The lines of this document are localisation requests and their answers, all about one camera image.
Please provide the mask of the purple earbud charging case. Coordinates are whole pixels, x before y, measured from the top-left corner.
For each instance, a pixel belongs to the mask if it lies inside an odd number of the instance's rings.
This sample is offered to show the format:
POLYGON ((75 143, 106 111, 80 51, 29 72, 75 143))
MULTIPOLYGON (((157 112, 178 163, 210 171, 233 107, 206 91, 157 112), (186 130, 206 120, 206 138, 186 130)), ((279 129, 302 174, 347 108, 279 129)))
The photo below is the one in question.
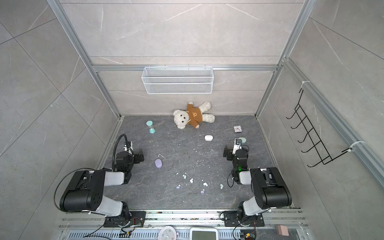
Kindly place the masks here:
POLYGON ((161 169, 163 167, 163 162, 161 159, 156 159, 155 160, 155 166, 158 168, 158 169, 161 169))

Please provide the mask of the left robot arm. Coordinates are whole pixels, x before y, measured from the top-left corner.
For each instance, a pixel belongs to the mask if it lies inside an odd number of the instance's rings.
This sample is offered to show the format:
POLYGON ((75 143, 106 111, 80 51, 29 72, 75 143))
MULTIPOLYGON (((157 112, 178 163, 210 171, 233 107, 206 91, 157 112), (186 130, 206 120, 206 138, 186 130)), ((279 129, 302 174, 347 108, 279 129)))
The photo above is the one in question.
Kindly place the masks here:
POLYGON ((132 177, 134 164, 144 161, 143 150, 131 155, 122 151, 116 155, 116 170, 76 171, 64 191, 59 209, 64 212, 90 212, 106 217, 129 216, 128 204, 104 195, 104 188, 126 185, 132 177))

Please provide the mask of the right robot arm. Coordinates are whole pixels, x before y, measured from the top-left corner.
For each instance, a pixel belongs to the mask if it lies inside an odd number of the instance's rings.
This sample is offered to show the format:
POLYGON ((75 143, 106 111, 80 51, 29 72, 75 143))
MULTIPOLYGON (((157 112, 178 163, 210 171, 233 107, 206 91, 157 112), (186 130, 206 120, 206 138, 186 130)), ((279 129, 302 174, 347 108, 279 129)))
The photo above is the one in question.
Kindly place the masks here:
POLYGON ((232 149, 225 147, 223 157, 233 164, 229 174, 233 184, 251 187, 251 198, 241 202, 238 207, 239 220, 259 216, 273 208, 291 206, 292 195, 278 168, 246 168, 249 157, 248 146, 234 145, 232 149))

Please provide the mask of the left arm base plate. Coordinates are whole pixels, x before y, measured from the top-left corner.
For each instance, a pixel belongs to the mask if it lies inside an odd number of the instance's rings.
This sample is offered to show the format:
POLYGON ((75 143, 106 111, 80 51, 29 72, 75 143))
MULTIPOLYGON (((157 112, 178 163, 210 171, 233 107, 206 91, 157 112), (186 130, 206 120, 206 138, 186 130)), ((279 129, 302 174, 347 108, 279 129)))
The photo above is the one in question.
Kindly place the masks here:
POLYGON ((133 211, 129 214, 121 214, 117 217, 106 217, 103 227, 123 228, 123 227, 142 227, 146 220, 146 211, 133 211))

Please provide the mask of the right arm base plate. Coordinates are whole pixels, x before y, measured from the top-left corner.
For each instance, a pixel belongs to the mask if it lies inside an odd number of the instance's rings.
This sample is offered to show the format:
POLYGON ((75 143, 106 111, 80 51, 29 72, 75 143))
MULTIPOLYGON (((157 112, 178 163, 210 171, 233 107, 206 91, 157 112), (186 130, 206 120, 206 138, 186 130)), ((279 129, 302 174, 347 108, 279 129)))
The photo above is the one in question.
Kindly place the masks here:
POLYGON ((224 211, 219 214, 219 219, 222 220, 226 227, 264 227, 265 222, 262 215, 246 216, 237 211, 224 211))

